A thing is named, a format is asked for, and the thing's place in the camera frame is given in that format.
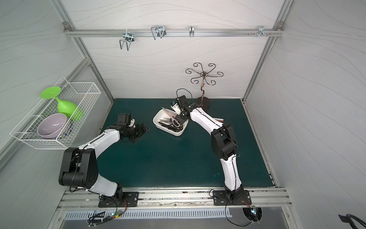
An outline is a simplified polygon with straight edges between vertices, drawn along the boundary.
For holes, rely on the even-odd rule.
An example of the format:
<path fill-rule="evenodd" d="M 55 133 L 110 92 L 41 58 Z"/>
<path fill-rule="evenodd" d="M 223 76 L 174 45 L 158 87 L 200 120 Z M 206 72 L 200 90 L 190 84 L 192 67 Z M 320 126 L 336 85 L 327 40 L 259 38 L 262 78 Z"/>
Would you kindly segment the white plastic storage box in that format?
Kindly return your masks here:
<path fill-rule="evenodd" d="M 163 109 L 161 109 L 153 118 L 153 123 L 160 130 L 163 130 L 174 136 L 181 136 L 187 128 L 189 121 L 186 120 L 183 124 L 177 127 L 172 123 L 171 117 Z"/>

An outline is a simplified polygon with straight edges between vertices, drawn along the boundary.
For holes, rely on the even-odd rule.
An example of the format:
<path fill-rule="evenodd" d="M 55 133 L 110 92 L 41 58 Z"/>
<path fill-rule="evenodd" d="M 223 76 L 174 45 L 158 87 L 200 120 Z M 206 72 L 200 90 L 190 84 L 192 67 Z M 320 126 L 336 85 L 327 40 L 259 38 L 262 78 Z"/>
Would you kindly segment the grey pink handled scissors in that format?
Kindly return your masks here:
<path fill-rule="evenodd" d="M 163 108 L 162 107 L 162 110 L 170 117 L 170 119 L 171 119 L 171 123 L 175 126 L 175 127 L 180 127 L 181 126 L 181 124 L 179 123 L 179 121 L 175 118 L 175 114 L 172 112 L 172 111 L 170 111 L 170 110 L 168 110 L 168 109 L 166 109 L 166 108 Z"/>

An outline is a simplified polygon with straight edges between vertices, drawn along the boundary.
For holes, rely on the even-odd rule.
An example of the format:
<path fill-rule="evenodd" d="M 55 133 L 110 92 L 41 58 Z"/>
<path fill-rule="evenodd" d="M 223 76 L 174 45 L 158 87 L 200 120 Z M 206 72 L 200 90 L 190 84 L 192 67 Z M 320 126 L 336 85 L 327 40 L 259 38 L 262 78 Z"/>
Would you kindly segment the black handled scissors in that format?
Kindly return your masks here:
<path fill-rule="evenodd" d="M 158 122 L 159 125 L 161 125 L 164 128 L 167 128 L 168 130 L 171 130 L 173 132 L 181 132 L 183 130 L 183 126 L 181 125 L 180 127 L 175 127 L 172 123 L 167 123 L 167 122 Z"/>

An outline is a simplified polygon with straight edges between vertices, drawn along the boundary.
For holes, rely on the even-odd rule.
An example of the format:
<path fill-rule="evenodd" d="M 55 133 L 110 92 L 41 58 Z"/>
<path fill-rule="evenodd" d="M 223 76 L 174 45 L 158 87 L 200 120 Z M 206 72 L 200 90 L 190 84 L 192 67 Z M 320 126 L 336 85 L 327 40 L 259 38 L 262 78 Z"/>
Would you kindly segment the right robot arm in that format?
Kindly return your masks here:
<path fill-rule="evenodd" d="M 244 191 L 239 177 L 236 158 L 239 152 L 234 129 L 231 124 L 223 124 L 207 114 L 198 104 L 172 104 L 171 108 L 178 112 L 175 118 L 183 123 L 187 119 L 198 123 L 211 136 L 214 154 L 220 159 L 224 177 L 225 191 L 228 200 L 238 199 Z"/>

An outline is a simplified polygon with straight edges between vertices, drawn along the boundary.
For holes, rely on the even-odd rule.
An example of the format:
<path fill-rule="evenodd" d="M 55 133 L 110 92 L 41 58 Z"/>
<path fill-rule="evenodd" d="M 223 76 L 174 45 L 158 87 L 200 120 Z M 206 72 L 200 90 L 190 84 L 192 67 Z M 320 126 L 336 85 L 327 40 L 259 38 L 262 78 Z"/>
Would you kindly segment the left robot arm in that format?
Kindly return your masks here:
<path fill-rule="evenodd" d="M 127 138 L 130 142 L 135 142 L 148 131 L 149 128 L 145 124 L 115 125 L 102 131 L 86 144 L 66 149 L 59 184 L 76 190 L 85 189 L 102 196 L 115 196 L 119 185 L 100 175 L 97 158 L 120 140 Z"/>

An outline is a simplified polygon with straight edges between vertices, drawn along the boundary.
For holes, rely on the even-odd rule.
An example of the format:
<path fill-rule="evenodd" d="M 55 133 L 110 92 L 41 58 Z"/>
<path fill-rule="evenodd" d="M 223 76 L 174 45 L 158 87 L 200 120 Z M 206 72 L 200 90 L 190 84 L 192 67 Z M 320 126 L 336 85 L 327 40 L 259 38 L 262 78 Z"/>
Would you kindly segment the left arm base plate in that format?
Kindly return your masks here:
<path fill-rule="evenodd" d="M 99 208 L 136 207 L 138 204 L 139 192 L 116 192 L 114 196 L 101 195 L 98 203 Z"/>

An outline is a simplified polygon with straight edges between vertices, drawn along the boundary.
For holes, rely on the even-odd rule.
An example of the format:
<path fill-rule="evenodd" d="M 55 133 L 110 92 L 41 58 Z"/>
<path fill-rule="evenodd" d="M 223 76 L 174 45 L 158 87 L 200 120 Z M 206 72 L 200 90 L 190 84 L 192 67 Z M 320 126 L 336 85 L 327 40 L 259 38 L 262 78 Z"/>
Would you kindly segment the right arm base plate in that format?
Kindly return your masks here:
<path fill-rule="evenodd" d="M 250 206 L 252 205 L 251 196 L 248 190 L 243 190 L 238 198 L 229 201 L 225 190 L 210 190 L 210 197 L 213 199 L 215 206 Z"/>

